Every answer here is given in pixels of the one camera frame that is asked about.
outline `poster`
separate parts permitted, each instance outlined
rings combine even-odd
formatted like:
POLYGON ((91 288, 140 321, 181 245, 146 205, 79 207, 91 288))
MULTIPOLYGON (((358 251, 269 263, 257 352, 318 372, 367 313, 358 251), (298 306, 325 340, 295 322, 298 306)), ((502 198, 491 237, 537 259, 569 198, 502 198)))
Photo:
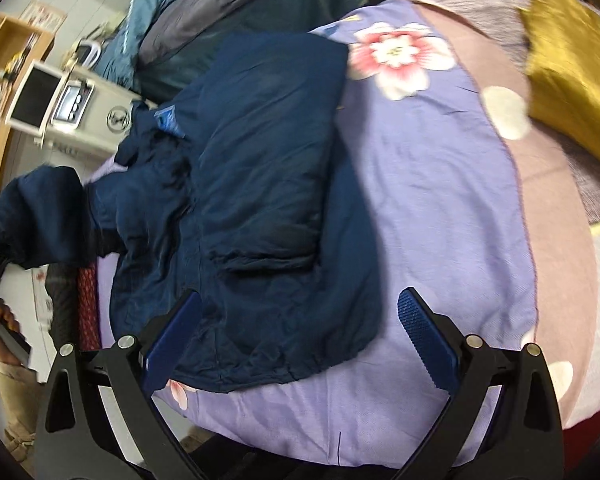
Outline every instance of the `poster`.
POLYGON ((24 9, 20 19, 32 27, 42 28, 55 34, 64 23, 66 13, 38 0, 33 0, 24 9))

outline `jacket sleeve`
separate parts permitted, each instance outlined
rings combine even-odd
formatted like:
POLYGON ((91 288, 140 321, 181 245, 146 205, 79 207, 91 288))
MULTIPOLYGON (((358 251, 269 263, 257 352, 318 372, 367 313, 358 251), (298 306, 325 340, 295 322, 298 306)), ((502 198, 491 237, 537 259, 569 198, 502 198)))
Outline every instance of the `jacket sleeve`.
POLYGON ((43 385, 28 368, 0 363, 0 396, 7 418, 7 449, 31 475, 32 448, 43 385))

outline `yellow pillow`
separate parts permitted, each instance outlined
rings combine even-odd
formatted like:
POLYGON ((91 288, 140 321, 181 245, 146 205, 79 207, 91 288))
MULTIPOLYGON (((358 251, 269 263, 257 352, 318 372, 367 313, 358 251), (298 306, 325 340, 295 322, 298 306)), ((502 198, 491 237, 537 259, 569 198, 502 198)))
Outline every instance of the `yellow pillow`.
POLYGON ((600 160, 600 16, 579 0, 532 0, 522 17, 531 42, 529 115, 600 160))

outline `blue gripper pad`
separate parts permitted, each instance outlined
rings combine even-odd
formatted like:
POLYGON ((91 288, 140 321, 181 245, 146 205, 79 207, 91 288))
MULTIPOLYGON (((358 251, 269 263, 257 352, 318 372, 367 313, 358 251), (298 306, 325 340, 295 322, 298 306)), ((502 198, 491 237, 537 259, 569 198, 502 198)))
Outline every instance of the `blue gripper pad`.
POLYGON ((142 390, 147 395, 167 385, 202 320, 202 310, 202 298, 197 292, 192 292, 148 351, 141 381, 142 390))
POLYGON ((398 298, 398 318, 433 383, 453 395, 460 386, 458 356, 433 319, 407 289, 398 298))

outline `person's hand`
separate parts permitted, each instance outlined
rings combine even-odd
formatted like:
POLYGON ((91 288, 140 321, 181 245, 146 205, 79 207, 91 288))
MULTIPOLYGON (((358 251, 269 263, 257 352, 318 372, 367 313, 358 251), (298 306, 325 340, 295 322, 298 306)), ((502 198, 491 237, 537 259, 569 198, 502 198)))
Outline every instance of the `person's hand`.
MULTIPOLYGON (((11 330, 13 330, 15 332, 20 331, 20 324, 16 321, 16 319, 13 315, 13 312, 7 305, 5 305, 3 303, 0 304, 0 320, 1 319, 4 319, 7 322, 7 326, 11 330)), ((8 365, 14 365, 14 366, 22 366, 20 361, 18 361, 17 357, 15 355, 13 355, 11 353, 11 351, 7 348, 7 346, 4 344, 1 337, 0 337, 0 363, 5 363, 8 365)))

